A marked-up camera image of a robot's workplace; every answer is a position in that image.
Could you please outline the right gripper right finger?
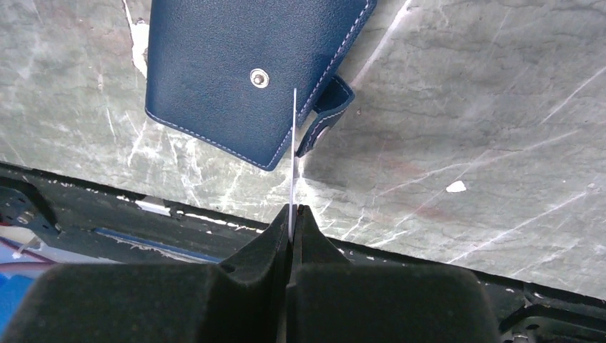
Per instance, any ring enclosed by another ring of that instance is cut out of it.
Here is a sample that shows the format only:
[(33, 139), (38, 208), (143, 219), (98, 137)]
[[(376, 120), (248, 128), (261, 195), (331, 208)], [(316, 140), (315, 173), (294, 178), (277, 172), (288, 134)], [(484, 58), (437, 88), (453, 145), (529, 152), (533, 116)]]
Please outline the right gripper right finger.
[(497, 342), (478, 278), (446, 264), (364, 265), (346, 258), (307, 206), (289, 222), (288, 342)]

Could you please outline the blue leather card holder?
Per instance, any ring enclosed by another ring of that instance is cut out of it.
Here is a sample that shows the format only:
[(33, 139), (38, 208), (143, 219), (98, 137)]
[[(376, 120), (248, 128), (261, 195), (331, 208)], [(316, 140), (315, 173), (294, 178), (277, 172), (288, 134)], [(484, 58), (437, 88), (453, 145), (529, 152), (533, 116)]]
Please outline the blue leather card holder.
[(153, 1), (145, 112), (265, 171), (354, 100), (337, 74), (375, 1)]

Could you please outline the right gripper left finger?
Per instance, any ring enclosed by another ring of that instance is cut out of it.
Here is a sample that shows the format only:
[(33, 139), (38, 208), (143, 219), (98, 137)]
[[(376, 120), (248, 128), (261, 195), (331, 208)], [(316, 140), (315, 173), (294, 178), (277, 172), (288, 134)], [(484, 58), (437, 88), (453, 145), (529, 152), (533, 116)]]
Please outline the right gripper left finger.
[(3, 342), (275, 342), (288, 217), (218, 264), (60, 264), (26, 293)]

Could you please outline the silver credit card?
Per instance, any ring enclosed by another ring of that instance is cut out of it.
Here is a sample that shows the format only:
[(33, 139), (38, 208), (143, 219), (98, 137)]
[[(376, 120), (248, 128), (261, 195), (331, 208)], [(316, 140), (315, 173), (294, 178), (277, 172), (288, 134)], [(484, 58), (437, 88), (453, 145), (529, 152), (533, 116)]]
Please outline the silver credit card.
[(289, 242), (294, 241), (294, 229), (297, 213), (297, 179), (298, 179), (298, 158), (297, 158), (297, 88), (293, 88), (292, 92), (292, 125), (291, 125), (291, 146), (290, 146), (290, 171), (291, 180), (289, 186), (289, 220), (288, 220), (288, 236)]

